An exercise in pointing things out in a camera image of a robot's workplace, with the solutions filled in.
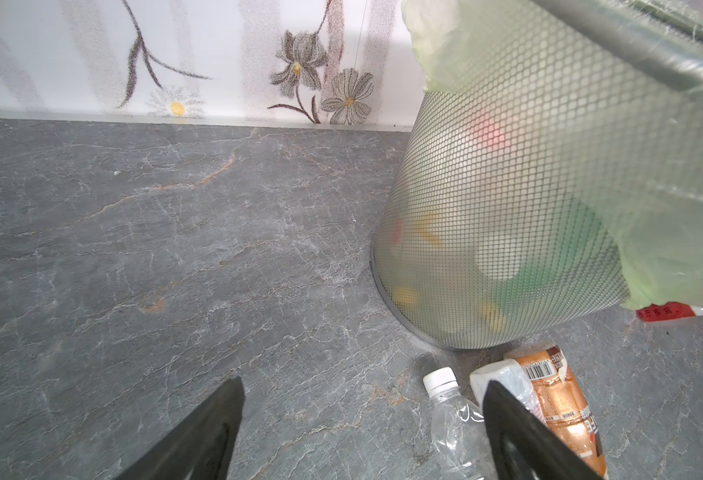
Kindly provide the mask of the small clear bottle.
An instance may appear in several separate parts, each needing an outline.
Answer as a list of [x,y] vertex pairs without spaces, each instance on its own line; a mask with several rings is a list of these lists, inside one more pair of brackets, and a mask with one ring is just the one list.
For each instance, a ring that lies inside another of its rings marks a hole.
[[453,369],[427,374],[423,385],[433,402],[431,445],[443,478],[495,478],[485,417],[479,406],[461,394]]

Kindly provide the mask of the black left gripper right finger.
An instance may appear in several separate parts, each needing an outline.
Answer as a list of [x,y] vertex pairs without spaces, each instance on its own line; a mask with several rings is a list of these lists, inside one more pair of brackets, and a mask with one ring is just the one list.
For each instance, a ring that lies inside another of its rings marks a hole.
[[487,386],[483,415],[499,479],[601,479],[495,380]]

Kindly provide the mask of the orange drink bottle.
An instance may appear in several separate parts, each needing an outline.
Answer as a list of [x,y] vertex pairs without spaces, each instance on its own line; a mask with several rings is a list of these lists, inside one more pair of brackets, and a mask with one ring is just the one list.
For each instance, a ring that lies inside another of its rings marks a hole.
[[703,307],[695,307],[679,302],[651,305],[637,310],[637,318],[645,324],[658,326],[682,326],[703,324]]

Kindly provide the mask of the brown label milk tea bottle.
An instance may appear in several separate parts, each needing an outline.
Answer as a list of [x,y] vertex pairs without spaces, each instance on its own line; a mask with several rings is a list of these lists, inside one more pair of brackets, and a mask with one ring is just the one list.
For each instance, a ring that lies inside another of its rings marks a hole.
[[507,352],[533,383],[545,424],[599,477],[607,476],[607,462],[599,427],[561,347],[543,343]]

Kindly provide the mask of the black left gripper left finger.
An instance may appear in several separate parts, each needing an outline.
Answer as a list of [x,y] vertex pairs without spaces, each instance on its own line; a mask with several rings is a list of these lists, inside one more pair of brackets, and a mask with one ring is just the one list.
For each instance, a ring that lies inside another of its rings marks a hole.
[[225,381],[121,479],[226,479],[243,419],[243,381]]

